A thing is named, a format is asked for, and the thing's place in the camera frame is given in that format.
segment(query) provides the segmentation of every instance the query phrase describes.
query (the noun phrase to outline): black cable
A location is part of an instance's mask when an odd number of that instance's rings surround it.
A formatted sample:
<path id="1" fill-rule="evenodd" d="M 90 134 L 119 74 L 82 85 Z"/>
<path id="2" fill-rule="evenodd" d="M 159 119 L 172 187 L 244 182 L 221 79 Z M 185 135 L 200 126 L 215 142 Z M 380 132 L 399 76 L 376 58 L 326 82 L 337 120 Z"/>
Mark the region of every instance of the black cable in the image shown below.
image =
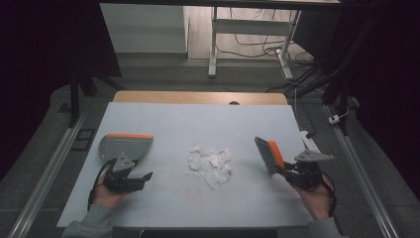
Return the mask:
<path id="1" fill-rule="evenodd" d="M 114 159 L 112 159 L 112 160 L 109 160 L 109 161 L 107 161 L 103 166 L 102 166 L 102 168 L 101 168 L 101 170 L 99 170 L 99 173 L 98 173 L 98 175 L 96 176 L 96 179 L 95 179 L 95 183 L 93 184 L 93 187 L 92 187 L 92 189 L 90 190 L 90 192 L 89 192 L 89 199 L 88 199 L 88 202 L 87 202 L 87 210 L 89 211 L 89 209 L 90 209 L 90 205 L 93 203 L 93 199 L 95 198 L 95 189 L 96 189 L 96 187 L 98 186 L 98 185 L 102 185 L 103 183 L 101 183 L 101 184 L 97 184 L 98 183 L 98 181 L 99 181 L 99 179 L 101 178 L 101 175 L 102 175 L 102 172 L 105 170 L 105 168 L 107 167 L 107 166 L 109 166 L 109 165 L 111 165 L 111 164 L 115 164 L 117 162 L 117 158 L 114 158 Z"/>
<path id="2" fill-rule="evenodd" d="M 217 49 L 217 51 L 219 51 L 219 52 L 221 52 L 221 53 L 225 53 L 225 54 L 232 54 L 232 55 L 236 55 L 236 56 L 240 56 L 240 57 L 245 57 L 245 58 L 259 58 L 259 57 L 264 57 L 264 56 L 265 56 L 265 54 L 256 55 L 256 56 L 245 56 L 245 55 L 241 55 L 241 54 L 239 54 L 239 53 L 234 53 L 234 52 L 225 52 L 225 51 L 220 50 L 220 49 L 217 47 L 217 45 L 216 45 L 216 49 Z"/>
<path id="3" fill-rule="evenodd" d="M 312 75 L 312 73 L 314 73 L 317 70 L 317 68 L 315 66 L 311 66 L 308 69 L 306 69 L 305 72 L 303 72 L 298 78 L 296 78 L 296 82 L 292 83 L 293 85 L 290 86 L 288 89 L 286 89 L 284 91 L 284 95 L 286 97 L 288 97 L 288 92 L 292 89 L 294 89 L 295 87 L 299 86 L 300 84 L 302 84 L 310 75 Z"/>
<path id="4" fill-rule="evenodd" d="M 305 72 L 303 72 L 299 77 L 296 78 L 296 80 L 299 80 L 302 76 L 304 76 L 311 68 L 308 68 Z M 295 82 L 286 82 L 285 84 L 279 85 L 279 86 L 274 86 L 274 87 L 270 87 L 269 89 L 267 89 L 265 92 L 270 92 L 272 90 L 275 89 L 281 89 L 284 86 L 288 86 L 288 85 L 294 85 Z"/>

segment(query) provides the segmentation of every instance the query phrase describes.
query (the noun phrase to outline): metal rod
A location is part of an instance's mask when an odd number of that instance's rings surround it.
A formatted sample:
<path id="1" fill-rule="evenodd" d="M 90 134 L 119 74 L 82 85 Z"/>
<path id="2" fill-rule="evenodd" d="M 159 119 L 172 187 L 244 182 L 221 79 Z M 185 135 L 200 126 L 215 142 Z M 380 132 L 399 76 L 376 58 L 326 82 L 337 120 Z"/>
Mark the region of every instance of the metal rod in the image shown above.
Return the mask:
<path id="1" fill-rule="evenodd" d="M 325 106 L 329 115 L 332 115 L 328 106 Z M 376 218 L 377 224 L 382 231 L 382 234 L 385 238 L 398 238 L 398 233 L 392 224 L 392 221 L 386 212 L 386 209 L 377 195 L 373 185 L 368 178 L 368 173 L 365 171 L 364 166 L 359 159 L 358 154 L 356 153 L 355 148 L 352 145 L 352 142 L 347 136 L 344 135 L 343 131 L 340 130 L 338 126 L 334 126 L 334 132 L 342 146 L 343 151 L 346 154 L 346 157 L 349 161 L 349 164 L 356 176 L 356 179 L 361 186 L 367 203 L 369 204 L 374 217 Z"/>

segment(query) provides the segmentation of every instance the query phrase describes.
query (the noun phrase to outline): crumpled paper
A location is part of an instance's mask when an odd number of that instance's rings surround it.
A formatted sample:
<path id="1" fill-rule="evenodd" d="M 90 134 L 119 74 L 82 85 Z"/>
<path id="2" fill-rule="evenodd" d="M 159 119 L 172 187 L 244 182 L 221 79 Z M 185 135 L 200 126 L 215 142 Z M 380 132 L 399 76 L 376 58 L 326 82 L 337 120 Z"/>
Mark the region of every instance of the crumpled paper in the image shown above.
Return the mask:
<path id="1" fill-rule="evenodd" d="M 229 149 L 217 152 L 210 147 L 195 145 L 186 158 L 190 171 L 185 174 L 195 178 L 204 178 L 207 184 L 215 189 L 231 178 L 232 168 L 228 163 L 232 159 Z"/>

